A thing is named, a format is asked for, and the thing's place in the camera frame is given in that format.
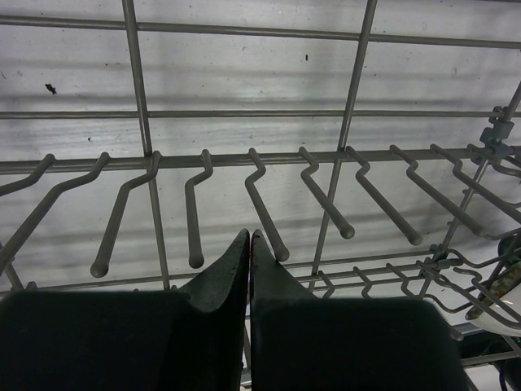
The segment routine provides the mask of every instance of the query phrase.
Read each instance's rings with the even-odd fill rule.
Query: gray wire rack
[[[488,150],[469,146],[468,148],[443,149],[436,145],[432,145],[428,150],[401,150],[397,146],[390,146],[388,150],[378,151],[355,151],[347,145],[349,127],[354,116],[385,116],[385,117],[483,117],[497,118],[504,122],[510,121],[513,117],[521,116],[516,109],[521,101],[521,83],[514,93],[508,106],[500,111],[494,110],[490,112],[477,111],[390,111],[390,110],[354,110],[354,104],[357,98],[358,86],[361,80],[361,73],[366,56],[366,48],[368,42],[392,42],[392,43],[408,43],[416,45],[437,45],[437,46],[464,46],[464,47],[481,47],[481,48],[499,48],[505,50],[520,50],[521,42],[509,41],[491,41],[477,39],[461,39],[461,38],[442,38],[442,37],[414,37],[389,34],[373,34],[370,33],[373,23],[374,13],[377,6],[377,0],[368,0],[366,12],[360,32],[341,33],[331,31],[315,31],[315,30],[296,30],[296,29],[263,29],[251,27],[237,26],[221,26],[221,25],[198,25],[198,24],[169,24],[169,23],[147,23],[137,22],[134,11],[133,0],[123,0],[123,12],[125,21],[115,20],[79,20],[64,18],[48,18],[48,17],[29,17],[17,15],[0,15],[0,24],[31,26],[41,28],[60,28],[60,29],[100,29],[100,30],[122,30],[126,31],[130,63],[134,78],[134,89],[137,110],[135,111],[105,111],[105,112],[0,112],[0,119],[103,119],[103,118],[138,118],[142,138],[143,156],[131,158],[112,158],[104,152],[98,159],[55,159],[52,155],[47,155],[43,160],[29,161],[0,161],[0,174],[27,174],[25,179],[17,182],[9,183],[0,187],[0,196],[10,194],[15,191],[21,191],[32,186],[44,174],[62,173],[62,172],[85,172],[81,176],[62,182],[53,187],[44,197],[40,204],[33,210],[29,217],[24,221],[16,233],[4,243],[0,249],[0,275],[5,273],[13,289],[41,289],[41,290],[70,290],[81,288],[99,288],[107,286],[121,286],[133,283],[145,283],[153,281],[162,281],[164,289],[170,289],[171,281],[178,279],[190,279],[197,275],[194,273],[174,274],[171,275],[168,270],[167,257],[164,244],[164,232],[161,221],[161,211],[158,197],[158,187],[155,177],[159,169],[176,169],[200,167],[204,171],[190,179],[186,183],[186,213],[188,225],[188,238],[190,249],[190,265],[194,268],[201,267],[204,263],[204,255],[201,249],[199,236],[199,222],[197,217],[197,205],[195,203],[195,186],[212,175],[214,167],[229,167],[239,165],[255,165],[257,171],[246,178],[245,185],[248,194],[252,198],[252,203],[259,215],[260,222],[265,229],[270,243],[274,248],[274,253],[279,261],[285,261],[289,257],[289,251],[283,243],[282,237],[277,231],[273,220],[271,219],[260,193],[255,188],[255,181],[262,177],[265,173],[266,165],[297,165],[308,164],[307,168],[301,173],[302,180],[309,188],[317,202],[324,208],[322,224],[318,236],[317,247],[313,261],[291,263],[287,268],[311,268],[311,274],[298,277],[301,283],[309,283],[309,289],[312,292],[326,291],[324,297],[330,297],[335,289],[339,288],[355,288],[363,287],[362,296],[364,298],[371,297],[371,288],[375,285],[387,283],[401,283],[401,291],[405,296],[413,299],[429,299],[434,301],[443,311],[453,314],[463,311],[473,305],[478,306],[483,311],[493,316],[500,323],[514,329],[521,329],[521,314],[517,314],[509,307],[502,304],[488,290],[490,284],[500,276],[501,268],[504,266],[506,259],[518,250],[517,244],[521,240],[520,230],[513,230],[502,233],[500,235],[492,235],[485,232],[483,226],[476,222],[466,213],[466,208],[471,202],[471,198],[475,193],[483,196],[495,208],[506,213],[517,223],[521,223],[521,212],[517,208],[521,205],[509,204],[494,195],[489,189],[479,184],[485,170],[492,166],[496,171],[502,174],[514,175],[521,177],[521,161],[513,156],[508,156],[505,160],[511,163],[517,169],[507,168],[501,165],[501,161],[491,155]],[[358,43],[357,54],[352,69],[351,84],[348,90],[348,98],[346,107],[340,110],[229,110],[229,111],[148,111],[147,96],[145,94],[145,86],[142,75],[142,61],[140,55],[140,46],[138,40],[138,32],[153,31],[162,33],[202,33],[217,35],[241,35],[241,36],[258,36],[258,37],[288,37],[300,39],[322,39],[322,40],[339,40],[339,41],[355,41]],[[154,152],[151,142],[151,131],[149,126],[149,118],[210,118],[210,117],[342,117],[342,125],[339,133],[338,147],[336,151],[331,152],[308,152],[305,148],[301,148],[297,152],[285,153],[257,153],[255,149],[251,149],[248,154],[229,154],[229,155],[211,155],[209,151],[204,150],[201,156],[162,156],[158,151]],[[521,151],[519,147],[511,147],[511,155]],[[478,165],[473,178],[462,173],[462,160],[472,157],[481,157],[481,163]],[[370,170],[370,162],[375,161],[392,161],[403,160],[409,164],[406,173],[409,179],[418,185],[425,193],[430,196],[438,204],[443,206],[453,215],[453,220],[449,224],[449,230],[439,247],[431,247],[431,251],[411,251],[407,253],[388,253],[370,257],[352,257],[334,260],[322,260],[322,250],[326,238],[326,231],[331,220],[339,230],[339,233],[345,238],[352,238],[356,232],[355,228],[349,224],[346,218],[334,205],[336,188],[339,181],[339,174],[343,163],[354,162],[360,165],[357,172],[356,180],[366,190],[368,195],[376,202],[376,204],[389,216],[396,227],[404,234],[412,245],[422,242],[422,237],[418,232],[401,216],[400,212],[394,209],[391,203],[379,192],[379,190],[365,177]],[[454,204],[445,195],[436,190],[431,184],[425,181],[420,175],[415,173],[419,160],[448,160],[454,164],[453,174],[460,181],[468,186],[468,190],[462,199],[460,205]],[[320,163],[333,163],[333,172],[327,193],[325,193],[313,180],[311,174],[319,170]],[[110,216],[107,229],[105,231],[102,243],[99,247],[98,256],[91,267],[91,274],[95,278],[103,277],[109,270],[109,261],[112,249],[116,241],[117,232],[125,211],[126,200],[129,193],[137,186],[145,183],[149,186],[151,197],[152,215],[154,219],[155,237],[157,240],[157,248],[160,261],[160,275],[145,276],[136,279],[120,279],[120,280],[93,280],[87,283],[75,283],[69,285],[60,285],[54,287],[39,288],[36,282],[31,282],[25,287],[20,278],[16,274],[12,261],[16,253],[24,245],[24,242],[33,233],[40,221],[49,212],[53,203],[65,191],[75,187],[80,187],[86,183],[96,180],[102,170],[131,170],[146,169],[147,172],[137,178],[125,183],[117,196],[112,215]],[[467,260],[463,254],[450,248],[450,242],[454,232],[459,225],[463,224],[468,227],[475,235],[490,240],[499,240],[501,238],[517,235],[513,244],[507,250],[507,253],[501,257],[495,257],[480,264]],[[435,262],[429,262],[433,254],[437,251],[444,251],[453,256],[453,258],[445,260],[444,268],[449,268],[455,273],[470,275],[472,277],[471,286],[463,288],[452,283],[445,275],[444,270],[440,269]],[[394,266],[388,263],[385,267],[364,269],[352,267],[351,270],[324,273],[320,270],[325,265],[346,265],[347,267],[354,262],[364,262],[373,260],[392,260],[402,257],[423,257],[426,261],[417,261],[414,264],[406,266]],[[478,272],[479,269],[496,265],[496,269],[486,279]],[[414,277],[408,277],[405,272],[422,271]],[[375,279],[375,275],[391,275],[391,278]],[[358,281],[352,283],[334,284],[336,279],[354,278]],[[408,285],[414,280],[422,281],[420,292],[413,293],[409,290]],[[315,287],[317,281],[322,281],[325,285]],[[449,308],[438,297],[429,293],[429,287],[437,284],[442,287],[450,288],[458,295],[466,300],[465,305],[458,308]],[[506,319],[496,311],[483,305],[472,294],[480,292],[489,297],[497,305],[499,305],[513,319]],[[8,292],[0,292],[0,295],[6,295]],[[452,328],[452,335],[456,339],[461,339],[463,334],[457,327]],[[467,359],[464,365],[475,365],[482,362],[491,362],[499,359],[505,359],[515,356],[521,357],[521,349],[509,338],[507,342],[513,351],[505,354],[492,354],[473,359]]]

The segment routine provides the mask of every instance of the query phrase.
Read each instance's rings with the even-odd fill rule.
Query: dish rack
[[[266,172],[266,165],[303,165],[301,179],[309,189],[317,203],[324,209],[322,224],[318,236],[317,247],[313,261],[301,263],[288,263],[288,269],[311,268],[308,275],[299,276],[296,279],[302,284],[308,284],[312,292],[324,292],[323,297],[328,298],[333,295],[336,289],[362,287],[361,295],[364,298],[372,297],[372,289],[376,285],[400,283],[401,292],[404,296],[415,300],[430,300],[436,303],[438,308],[447,314],[456,314],[471,308],[479,307],[483,312],[489,314],[498,322],[507,327],[521,329],[521,314],[516,313],[510,307],[498,300],[490,291],[490,285],[502,276],[501,272],[509,259],[521,251],[521,228],[492,234],[486,227],[477,222],[470,216],[466,209],[471,202],[474,194],[486,199],[494,208],[499,209],[507,216],[521,223],[521,212],[518,207],[521,204],[509,203],[494,194],[493,191],[480,184],[485,170],[489,167],[497,171],[497,175],[510,175],[521,178],[521,157],[518,156],[519,147],[509,146],[503,143],[512,126],[510,120],[519,116],[516,108],[521,100],[521,84],[519,84],[515,94],[507,107],[496,107],[491,112],[434,112],[434,111],[389,111],[389,110],[365,110],[355,111],[354,104],[357,97],[358,85],[361,80],[364,58],[368,42],[392,42],[408,43],[417,45],[438,45],[438,46],[464,46],[464,47],[487,47],[502,49],[521,49],[521,42],[487,41],[461,38],[441,38],[441,37],[414,37],[398,36],[389,34],[370,33],[373,23],[376,0],[367,2],[366,12],[360,33],[339,33],[328,31],[295,30],[295,29],[264,29],[253,27],[223,26],[223,25],[196,25],[196,24],[167,24],[167,23],[146,23],[137,22],[132,0],[123,0],[123,11],[125,21],[115,20],[79,20],[62,19],[48,17],[29,17],[17,15],[0,15],[1,25],[32,26],[40,28],[61,28],[61,29],[101,29],[101,30],[121,30],[126,31],[129,55],[131,60],[132,74],[134,78],[134,89],[137,103],[136,111],[105,111],[105,112],[0,112],[0,119],[20,120],[20,119],[103,119],[103,118],[138,118],[143,147],[143,156],[130,158],[112,158],[108,153],[102,153],[97,159],[56,159],[53,155],[47,155],[42,160],[26,161],[0,161],[0,174],[27,174],[28,176],[16,182],[11,182],[0,187],[0,196],[5,196],[17,191],[22,191],[37,183],[43,175],[52,173],[86,173],[78,174],[76,178],[61,182],[54,186],[38,206],[29,214],[15,234],[3,244],[0,250],[0,275],[5,274],[9,279],[13,290],[22,289],[82,289],[97,288],[106,286],[119,286],[132,283],[145,283],[150,281],[162,281],[164,289],[171,288],[171,281],[178,279],[190,279],[197,275],[194,273],[184,273],[182,275],[170,274],[168,271],[167,256],[164,244],[164,232],[161,217],[161,210],[158,196],[158,186],[156,176],[159,170],[180,169],[180,168],[201,168],[200,174],[188,180],[185,185],[186,195],[186,220],[188,229],[188,247],[190,256],[188,262],[194,269],[200,268],[204,264],[204,255],[201,248],[201,238],[199,233],[199,221],[197,212],[197,202],[195,198],[196,186],[210,178],[214,167],[233,167],[253,165],[256,171],[245,178],[245,187],[251,197],[252,203],[258,214],[261,225],[264,228],[269,242],[271,243],[275,257],[284,262],[290,256],[289,250],[284,244],[283,237],[279,234],[276,224],[272,220],[269,210],[256,188],[256,181],[263,177]],[[352,79],[349,86],[346,108],[343,112],[334,110],[277,110],[277,111],[149,111],[147,110],[147,96],[142,74],[142,62],[140,55],[140,45],[138,32],[162,32],[162,33],[203,33],[217,35],[243,35],[256,37],[293,37],[301,39],[327,39],[339,41],[358,42],[357,55],[352,70]],[[298,116],[341,116],[343,117],[339,134],[338,148],[331,152],[309,152],[305,147],[298,151],[283,153],[257,153],[254,148],[250,148],[248,154],[220,154],[212,155],[209,150],[203,150],[200,156],[162,156],[159,151],[154,151],[151,141],[151,131],[149,118],[212,118],[212,117],[298,117]],[[485,129],[481,142],[484,147],[469,145],[468,148],[442,148],[435,144],[426,150],[403,150],[396,145],[391,145],[388,150],[378,151],[356,151],[348,145],[348,132],[351,120],[354,116],[383,116],[383,117],[483,117],[489,118],[492,127]],[[472,160],[477,165],[477,170],[473,177],[467,175],[462,170],[463,160]],[[437,190],[421,174],[417,168],[424,160],[446,160],[453,165],[452,175],[465,184],[468,189],[460,204],[455,204],[443,192]],[[432,244],[429,251],[416,251],[410,253],[389,253],[381,256],[344,258],[340,260],[322,260],[322,250],[324,248],[326,231],[330,220],[339,231],[339,234],[346,240],[351,239],[355,232],[349,220],[335,206],[334,198],[339,182],[340,170],[343,164],[359,165],[360,169],[356,172],[356,180],[366,191],[367,195],[383,210],[383,212],[394,223],[396,228],[401,231],[405,238],[412,244],[418,245],[427,238],[422,237],[402,214],[395,209],[392,203],[379,191],[366,175],[371,169],[372,162],[404,161],[409,168],[406,175],[412,183],[418,186],[426,197],[432,198],[438,205],[451,213],[453,220],[449,224],[443,243]],[[313,179],[313,174],[320,169],[322,163],[333,163],[333,171],[329,189],[325,192]],[[151,197],[151,208],[154,219],[155,236],[160,260],[160,275],[143,277],[139,279],[121,280],[93,280],[87,283],[74,283],[54,287],[39,287],[37,281],[32,281],[24,286],[15,270],[15,255],[19,252],[25,241],[37,228],[38,224],[53,207],[55,201],[66,191],[82,187],[96,180],[102,171],[108,170],[133,170],[145,169],[146,173],[133,178],[120,187],[116,197],[112,214],[108,219],[107,229],[99,245],[98,255],[96,256],[90,273],[96,279],[104,277],[109,271],[112,250],[116,242],[121,220],[125,212],[125,206],[130,192],[141,185],[149,186]],[[490,239],[501,240],[514,238],[506,251],[498,257],[482,261],[473,262],[460,253],[457,249],[451,248],[451,239],[459,226],[465,226],[474,235]],[[394,266],[391,262],[385,267],[379,268],[359,268],[350,267],[354,262],[365,262],[379,260],[391,260],[400,257],[420,257],[415,263],[402,266]],[[329,273],[323,270],[328,265],[345,265],[346,270],[341,272]],[[479,271],[486,266],[495,266],[490,275],[482,275]],[[452,281],[447,272],[471,277],[470,286],[462,286]],[[406,272],[417,271],[415,276],[407,275]],[[389,278],[375,279],[375,276],[386,275]],[[335,284],[336,279],[359,279],[361,282],[350,282]],[[410,288],[413,282],[421,283],[418,292]],[[465,303],[451,308],[447,303],[440,299],[435,293],[431,292],[432,287],[448,288],[459,295]],[[488,297],[499,308],[504,310],[510,319],[505,318],[493,308],[484,305],[476,296],[479,293]],[[451,335],[454,339],[463,338],[462,329],[451,327]],[[512,347],[512,352],[503,354],[492,354],[479,358],[469,359],[466,365],[474,365],[481,362],[491,362],[500,359],[521,357],[521,348],[509,337],[506,341]]]

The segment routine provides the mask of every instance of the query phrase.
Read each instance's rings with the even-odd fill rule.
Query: wire grid
[[[162,281],[164,289],[170,289],[170,282],[177,279],[191,279],[197,275],[197,273],[185,273],[170,275],[167,265],[167,257],[165,252],[164,244],[164,232],[163,224],[161,221],[161,211],[158,196],[158,187],[155,180],[157,169],[167,168],[186,168],[186,167],[201,167],[202,160],[201,156],[161,156],[158,152],[153,152],[153,146],[151,142],[151,131],[149,126],[149,118],[209,118],[209,117],[327,117],[327,116],[341,116],[343,118],[337,150],[334,152],[314,152],[311,153],[311,159],[314,159],[316,163],[333,162],[334,168],[331,175],[330,185],[328,192],[324,197],[327,198],[327,202],[331,206],[333,199],[335,198],[336,188],[339,181],[339,173],[341,166],[346,161],[358,161],[354,155],[353,150],[350,153],[346,152],[346,146],[348,141],[348,132],[351,124],[351,120],[354,116],[383,116],[383,117],[484,117],[484,118],[499,118],[503,121],[510,121],[513,117],[521,116],[521,113],[516,112],[516,108],[521,100],[521,83],[510,101],[510,104],[500,111],[490,112],[478,112],[478,111],[393,111],[393,110],[354,110],[355,102],[357,99],[357,90],[361,80],[361,74],[364,64],[364,58],[366,56],[366,49],[369,42],[391,42],[391,43],[409,43],[419,45],[437,45],[437,46],[464,46],[464,47],[483,47],[483,48],[501,48],[510,50],[520,50],[521,42],[508,42],[508,41],[493,41],[493,40],[477,40],[477,39],[461,39],[461,38],[441,38],[441,37],[415,37],[415,36],[400,36],[400,35],[389,35],[389,34],[371,34],[371,26],[374,18],[374,13],[377,6],[376,0],[368,0],[366,6],[366,12],[362,23],[360,33],[338,33],[328,31],[313,31],[313,30],[295,30],[295,29],[263,29],[263,28],[250,28],[250,27],[236,27],[236,26],[222,26],[222,25],[196,25],[196,24],[167,24],[167,23],[143,23],[136,21],[136,15],[134,10],[134,3],[132,0],[122,0],[123,12],[125,21],[114,21],[114,20],[77,20],[77,19],[62,19],[62,18],[46,18],[46,17],[27,17],[27,16],[16,16],[16,15],[0,15],[0,24],[3,25],[19,25],[19,26],[33,26],[33,27],[51,27],[51,28],[64,28],[64,29],[106,29],[106,30],[124,30],[127,34],[127,40],[129,44],[130,64],[134,79],[134,90],[136,98],[136,111],[105,111],[105,112],[0,112],[0,119],[103,119],[103,118],[138,118],[140,125],[140,134],[142,139],[143,157],[133,158],[109,158],[106,156],[105,161],[100,167],[103,170],[116,170],[116,169],[147,169],[147,173],[141,178],[142,184],[148,183],[149,192],[151,197],[152,215],[154,220],[155,237],[157,241],[157,248],[160,260],[160,275],[142,277],[137,279],[120,279],[120,280],[104,280],[94,281],[88,283],[76,283],[70,285],[61,285],[58,287],[45,287],[46,289],[79,289],[79,288],[99,288],[106,286],[117,286],[133,283],[144,283],[151,281]],[[143,80],[142,61],[140,55],[140,46],[138,40],[139,31],[149,32],[170,32],[170,33],[204,33],[204,34],[218,34],[218,35],[243,35],[243,36],[258,36],[258,37],[295,37],[295,38],[307,38],[307,39],[327,39],[327,40],[339,40],[339,41],[356,41],[358,42],[357,54],[353,65],[351,83],[348,90],[348,98],[346,107],[343,111],[339,110],[220,110],[220,111],[148,111],[147,110],[147,96],[145,93],[145,86]],[[475,156],[476,152],[483,155],[485,152],[479,149],[472,151],[467,148],[459,149],[448,149],[444,150],[455,159],[466,159]],[[410,150],[404,151],[404,153],[412,160],[432,160],[432,159],[445,159],[440,153],[435,153],[435,150]],[[281,164],[302,164],[307,159],[303,152],[288,152],[288,153],[266,153],[256,155],[258,161],[265,165],[281,165]],[[403,157],[398,156],[392,151],[363,151],[359,152],[360,159],[365,161],[391,161],[400,160]],[[46,167],[41,171],[43,172],[81,172],[90,171],[92,173],[93,167],[99,164],[98,160],[94,159],[68,159],[68,160],[56,160],[54,157],[49,158],[49,162]],[[236,166],[236,165],[257,165],[258,169],[261,167],[257,164],[255,159],[252,157],[252,152],[248,155],[233,154],[233,155],[215,155],[211,157],[212,165],[215,167],[222,166]],[[479,180],[482,178],[485,170],[489,167],[490,162],[493,158],[488,156],[487,159],[483,160],[483,163],[479,165],[475,172],[473,180],[473,186],[469,186],[466,194],[459,205],[460,210],[464,213],[466,207],[471,202],[472,196],[476,192],[476,187]],[[38,171],[38,168],[42,167],[41,161],[3,161],[0,162],[0,174],[30,174],[26,182],[30,182]],[[416,270],[427,270],[425,263],[419,262],[413,265],[407,266],[390,266],[385,268],[374,268],[359,270],[356,267],[353,270],[329,273],[326,274],[319,270],[320,266],[337,265],[337,264],[349,264],[359,261],[371,261],[371,260],[384,260],[394,259],[401,257],[425,257],[432,255],[431,251],[412,251],[407,253],[390,253],[382,254],[371,257],[353,257],[323,261],[322,250],[326,238],[326,231],[329,226],[330,213],[326,210],[322,217],[322,224],[318,236],[317,247],[313,261],[293,263],[287,265],[287,268],[309,268],[311,267],[311,274],[308,276],[298,277],[297,280],[301,283],[309,283],[309,289],[312,291],[326,291],[324,297],[330,297],[335,289],[338,288],[355,288],[363,287],[364,291],[362,295],[369,297],[369,290],[378,284],[387,283],[408,283],[414,280],[424,280],[422,291],[420,292],[420,298],[426,296],[429,283],[436,279],[438,270],[435,270],[433,275],[426,279],[425,276],[407,277],[403,273],[408,271]],[[441,247],[444,250],[449,249],[450,241],[454,235],[455,230],[460,224],[461,219],[456,216],[449,226],[447,235],[445,236],[444,242]],[[513,235],[516,232],[509,232],[507,234]],[[14,289],[24,288],[36,288],[37,285],[34,282],[29,283],[27,287],[24,287],[20,282],[18,275],[15,272],[10,259],[5,258],[5,254],[9,253],[7,250],[0,251],[0,258],[2,253],[4,258],[0,261],[0,273],[6,272]],[[394,273],[397,278],[370,280],[368,276],[371,275],[384,275],[388,273]],[[495,276],[491,276],[489,281],[492,281],[494,277],[497,277],[499,270]],[[341,283],[334,285],[331,280],[333,279],[345,279],[352,277],[360,277],[360,283]],[[323,286],[315,287],[317,281],[322,281]],[[402,289],[406,295],[409,295],[406,289]],[[0,292],[1,295],[7,294],[7,292]],[[482,358],[481,362],[493,361],[492,358]],[[476,364],[476,359],[472,362],[467,362],[468,365]]]

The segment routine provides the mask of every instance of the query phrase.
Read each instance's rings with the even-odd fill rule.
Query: black speck
[[[58,94],[58,93],[56,92],[56,89],[52,86],[52,84],[50,84],[50,83],[49,83],[49,84],[46,84],[46,88],[47,88],[47,89],[49,90],[49,92],[51,92],[53,95]]]

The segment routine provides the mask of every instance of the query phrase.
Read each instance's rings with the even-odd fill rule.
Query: dishwasher rack
[[[521,251],[521,228],[500,234],[487,232],[485,227],[479,224],[473,217],[466,213],[466,208],[471,202],[474,194],[479,194],[486,199],[493,207],[521,224],[521,212],[518,207],[521,204],[512,204],[504,201],[495,195],[488,188],[479,182],[488,167],[493,167],[497,175],[511,175],[521,178],[521,159],[518,152],[521,147],[510,147],[499,140],[491,145],[485,143],[485,147],[469,145],[468,148],[442,148],[435,144],[428,150],[402,150],[398,146],[391,145],[388,150],[378,151],[356,151],[347,145],[348,132],[351,120],[354,116],[399,116],[399,117],[483,117],[489,118],[492,123],[513,126],[510,121],[513,117],[521,114],[516,109],[521,101],[521,83],[514,93],[509,105],[504,108],[495,108],[491,112],[451,112],[451,111],[390,111],[390,110],[354,110],[357,97],[358,85],[366,55],[368,42],[393,42],[409,43],[418,45],[439,45],[439,46],[464,46],[464,47],[487,47],[501,48],[506,50],[520,50],[521,42],[508,41],[489,41],[461,38],[441,38],[441,37],[413,37],[388,34],[370,33],[375,9],[376,0],[368,0],[364,20],[360,33],[339,33],[328,31],[295,30],[295,29],[263,29],[237,26],[214,26],[197,24],[166,24],[166,23],[146,23],[137,22],[134,11],[133,0],[123,0],[123,11],[125,21],[115,20],[79,20],[62,19],[48,17],[29,17],[16,15],[0,15],[0,24],[32,26],[40,28],[61,28],[61,29],[101,29],[101,30],[123,30],[126,31],[132,73],[134,77],[134,89],[137,103],[136,111],[105,111],[105,112],[0,112],[0,120],[10,119],[103,119],[103,118],[137,118],[139,120],[143,156],[130,158],[112,158],[108,153],[102,153],[98,159],[56,159],[53,155],[47,155],[42,160],[28,161],[0,161],[0,174],[28,174],[24,179],[17,182],[8,183],[0,187],[0,196],[32,186],[45,174],[64,173],[64,172],[84,172],[76,178],[61,182],[54,186],[43,198],[40,204],[30,213],[24,223],[15,234],[4,243],[0,249],[0,275],[5,273],[11,282],[14,290],[20,289],[41,289],[41,290],[69,290],[81,288],[98,288],[106,286],[119,286],[133,283],[145,283],[152,281],[162,281],[164,289],[170,289],[171,281],[178,279],[190,279],[197,275],[185,273],[171,275],[168,270],[167,257],[164,244],[164,232],[161,221],[161,211],[158,196],[158,187],[155,180],[159,169],[178,169],[200,167],[203,171],[190,179],[185,186],[186,193],[186,219],[189,241],[189,264],[192,268],[199,268],[204,264],[204,254],[201,248],[199,233],[199,222],[197,214],[197,204],[195,200],[195,187],[202,181],[210,178],[214,167],[230,167],[242,165],[254,165],[256,171],[245,178],[247,193],[252,199],[252,203],[257,211],[261,225],[273,247],[275,257],[284,262],[289,258],[290,253],[283,242],[283,238],[278,233],[269,211],[265,207],[261,194],[256,189],[255,182],[260,179],[266,171],[266,165],[307,165],[301,172],[301,178],[309,191],[313,194],[316,201],[324,209],[320,233],[318,236],[317,247],[313,261],[287,264],[287,268],[311,268],[310,275],[297,277],[301,283],[309,283],[312,292],[326,291],[324,298],[330,297],[335,289],[363,287],[362,296],[371,298],[371,289],[375,285],[388,283],[401,283],[401,291],[407,297],[413,299],[428,299],[434,301],[438,307],[449,314],[461,312],[470,307],[477,306],[482,311],[490,314],[500,323],[521,329],[521,314],[517,314],[510,307],[499,301],[488,289],[493,281],[501,276],[501,269],[508,262],[509,257]],[[163,33],[202,33],[219,35],[244,35],[258,37],[293,37],[307,39],[327,39],[340,41],[357,41],[357,55],[353,66],[351,84],[349,86],[346,108],[344,111],[338,110],[242,110],[242,111],[148,111],[147,96],[142,75],[142,62],[140,56],[140,46],[138,42],[138,32],[153,31]],[[284,153],[257,153],[251,148],[248,154],[227,154],[212,155],[210,151],[203,150],[200,156],[162,156],[159,151],[154,151],[151,143],[151,131],[149,118],[209,118],[209,117],[302,117],[302,116],[341,116],[343,117],[342,126],[339,134],[339,143],[336,151],[332,152],[308,152],[301,147],[297,152]],[[503,147],[503,155],[498,154],[499,147]],[[477,170],[473,178],[462,172],[462,160],[472,159],[477,165]],[[442,244],[433,244],[430,251],[413,251],[408,253],[389,253],[380,256],[354,257],[337,260],[322,260],[322,250],[326,238],[326,230],[331,220],[336,226],[339,234],[349,240],[355,234],[355,226],[352,226],[343,214],[335,207],[334,198],[339,174],[343,163],[354,163],[360,166],[356,172],[356,180],[366,191],[367,195],[387,214],[396,228],[402,232],[405,238],[412,245],[419,245],[425,239],[404,217],[396,210],[392,204],[379,192],[378,188],[366,177],[370,171],[370,163],[377,161],[403,160],[409,165],[406,170],[407,177],[418,187],[425,196],[431,197],[437,204],[441,205],[453,215],[453,220],[449,224],[448,232]],[[416,169],[421,160],[447,160],[453,164],[453,175],[468,189],[460,205],[455,204],[442,192],[434,188],[429,182],[416,173]],[[320,169],[321,163],[333,163],[333,172],[328,192],[325,193],[313,180],[312,174]],[[107,229],[99,246],[99,252],[95,258],[90,272],[93,277],[101,278],[109,271],[112,250],[116,242],[117,233],[121,219],[125,212],[126,201],[129,193],[138,186],[148,184],[151,207],[154,219],[155,237],[160,261],[160,275],[141,277],[136,279],[120,280],[100,280],[87,283],[75,283],[60,285],[55,287],[38,287],[32,281],[26,287],[18,277],[13,260],[17,252],[24,245],[24,242],[36,229],[40,221],[49,212],[54,202],[68,190],[84,186],[93,182],[101,171],[108,170],[132,170],[145,169],[146,173],[138,176],[120,188],[112,214],[108,220]],[[506,253],[499,257],[494,257],[485,262],[474,263],[465,258],[464,254],[458,250],[450,248],[450,242],[458,226],[467,227],[474,235],[489,239],[500,240],[514,237]],[[405,266],[394,266],[388,263],[385,267],[364,269],[358,267],[348,268],[354,262],[364,262],[373,260],[391,260],[401,257],[422,257],[424,261],[416,261],[414,264]],[[346,271],[337,273],[325,273],[321,266],[326,265],[346,265]],[[479,270],[485,266],[495,265],[496,269],[489,276],[483,276]],[[451,270],[457,274],[470,275],[472,277],[471,286],[462,287],[450,281],[444,274],[444,270]],[[411,277],[405,272],[417,271],[418,275]],[[375,275],[392,275],[392,278],[371,279]],[[335,279],[359,278],[361,282],[334,284]],[[322,281],[325,285],[315,287],[317,281]],[[414,293],[409,289],[412,281],[422,281],[419,293]],[[455,293],[465,299],[466,304],[457,308],[448,307],[439,297],[430,293],[429,287],[438,285],[450,288]],[[481,303],[473,293],[479,292],[489,297],[495,304],[502,308],[511,319],[507,319],[498,312]],[[461,340],[462,334],[454,327],[451,329],[452,337]],[[475,365],[481,362],[491,362],[495,360],[521,357],[521,348],[509,337],[505,337],[513,351],[504,354],[492,354],[479,358],[467,359],[464,365]]]

